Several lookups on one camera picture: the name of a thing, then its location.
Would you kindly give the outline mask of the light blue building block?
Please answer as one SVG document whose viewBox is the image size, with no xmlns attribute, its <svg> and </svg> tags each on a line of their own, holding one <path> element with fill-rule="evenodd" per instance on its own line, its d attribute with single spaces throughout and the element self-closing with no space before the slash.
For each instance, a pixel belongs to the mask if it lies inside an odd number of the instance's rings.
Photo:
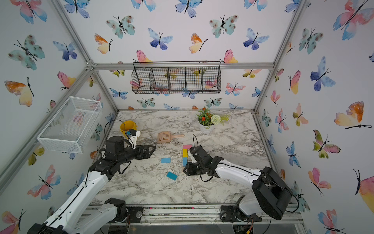
<svg viewBox="0 0 374 234">
<path fill-rule="evenodd" d="M 162 158 L 162 159 L 161 159 L 161 163 L 162 163 L 162 164 L 171 163 L 171 158 Z"/>
</svg>

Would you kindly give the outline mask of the yellow building block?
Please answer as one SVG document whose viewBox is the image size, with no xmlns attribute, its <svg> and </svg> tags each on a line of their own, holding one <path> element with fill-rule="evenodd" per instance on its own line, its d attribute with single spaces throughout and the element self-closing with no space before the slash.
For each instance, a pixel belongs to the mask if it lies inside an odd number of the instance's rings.
<svg viewBox="0 0 374 234">
<path fill-rule="evenodd" d="M 188 149 L 183 149 L 183 158 L 187 158 L 188 156 Z"/>
</svg>

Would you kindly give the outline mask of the teal building block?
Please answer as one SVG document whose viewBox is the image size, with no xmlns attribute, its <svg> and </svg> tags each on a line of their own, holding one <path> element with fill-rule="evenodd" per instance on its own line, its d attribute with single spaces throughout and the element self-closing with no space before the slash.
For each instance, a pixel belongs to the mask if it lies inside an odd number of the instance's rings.
<svg viewBox="0 0 374 234">
<path fill-rule="evenodd" d="M 178 176 L 176 174 L 172 173 L 172 172 L 168 172 L 167 173 L 167 178 L 169 178 L 169 179 L 171 179 L 173 181 L 176 181 L 177 178 L 178 178 Z"/>
</svg>

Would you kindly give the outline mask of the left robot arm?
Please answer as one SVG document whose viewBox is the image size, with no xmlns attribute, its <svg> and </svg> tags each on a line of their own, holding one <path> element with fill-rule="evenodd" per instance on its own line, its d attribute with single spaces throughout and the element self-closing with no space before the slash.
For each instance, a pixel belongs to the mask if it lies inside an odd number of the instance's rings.
<svg viewBox="0 0 374 234">
<path fill-rule="evenodd" d="M 99 150 L 98 159 L 89 169 L 85 179 L 43 224 L 35 223 L 29 234 L 94 234 L 107 223 L 130 223 L 126 202 L 110 198 L 85 219 L 82 214 L 97 193 L 116 175 L 122 174 L 121 165 L 133 160 L 146 160 L 156 150 L 154 145 L 135 145 L 123 136 L 113 136 Z"/>
</svg>

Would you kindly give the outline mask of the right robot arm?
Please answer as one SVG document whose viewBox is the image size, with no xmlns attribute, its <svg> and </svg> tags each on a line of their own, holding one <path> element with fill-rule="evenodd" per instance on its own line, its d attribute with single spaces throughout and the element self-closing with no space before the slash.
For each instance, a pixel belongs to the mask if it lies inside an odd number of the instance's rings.
<svg viewBox="0 0 374 234">
<path fill-rule="evenodd" d="M 183 169 L 187 176 L 208 175 L 210 179 L 232 180 L 253 191 L 243 195 L 233 206 L 221 207 L 220 220 L 223 222 L 260 221 L 260 214 L 281 220 L 293 198 L 288 185 L 270 167 L 262 170 L 235 165 L 222 157 L 211 157 L 201 145 L 191 147 L 193 157 Z"/>
</svg>

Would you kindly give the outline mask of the beige plastic slotted scoop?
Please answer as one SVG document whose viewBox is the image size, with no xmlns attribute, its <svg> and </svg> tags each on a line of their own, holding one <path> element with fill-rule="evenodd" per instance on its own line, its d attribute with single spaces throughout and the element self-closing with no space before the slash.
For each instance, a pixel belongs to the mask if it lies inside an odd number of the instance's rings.
<svg viewBox="0 0 374 234">
<path fill-rule="evenodd" d="M 185 136 L 184 134 L 174 135 L 170 131 L 162 131 L 162 132 L 159 132 L 157 135 L 157 143 L 158 144 L 170 143 L 173 139 L 181 138 L 184 136 Z"/>
</svg>

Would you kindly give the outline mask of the white pot artificial flowers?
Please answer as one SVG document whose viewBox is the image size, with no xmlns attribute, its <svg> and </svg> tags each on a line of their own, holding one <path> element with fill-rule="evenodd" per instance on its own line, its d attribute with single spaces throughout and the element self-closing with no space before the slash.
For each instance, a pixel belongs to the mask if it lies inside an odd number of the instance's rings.
<svg viewBox="0 0 374 234">
<path fill-rule="evenodd" d="M 216 125 L 224 125 L 224 123 L 229 121 L 230 119 L 230 115 L 220 116 L 217 114 L 213 114 L 206 107 L 200 109 L 198 112 L 199 114 L 197 115 L 197 117 L 200 125 L 199 128 L 203 134 L 212 133 Z"/>
</svg>

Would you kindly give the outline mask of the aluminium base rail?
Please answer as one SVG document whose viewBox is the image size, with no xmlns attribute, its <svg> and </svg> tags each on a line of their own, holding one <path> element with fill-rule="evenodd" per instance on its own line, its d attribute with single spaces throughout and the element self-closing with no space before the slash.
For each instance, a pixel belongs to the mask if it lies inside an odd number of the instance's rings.
<svg viewBox="0 0 374 234">
<path fill-rule="evenodd" d="M 299 212 L 286 212 L 281 220 L 266 213 L 255 213 L 243 221 L 235 216 L 233 204 L 130 204 L 130 225 L 183 225 L 183 224 L 304 224 Z"/>
</svg>

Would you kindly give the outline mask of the white mesh wall basket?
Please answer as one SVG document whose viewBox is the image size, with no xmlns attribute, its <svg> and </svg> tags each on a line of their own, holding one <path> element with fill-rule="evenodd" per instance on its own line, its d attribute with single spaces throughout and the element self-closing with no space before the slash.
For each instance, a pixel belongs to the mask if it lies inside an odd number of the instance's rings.
<svg viewBox="0 0 374 234">
<path fill-rule="evenodd" d="M 37 136 L 47 150 L 83 153 L 87 136 L 93 133 L 101 116 L 99 100 L 70 96 Z"/>
</svg>

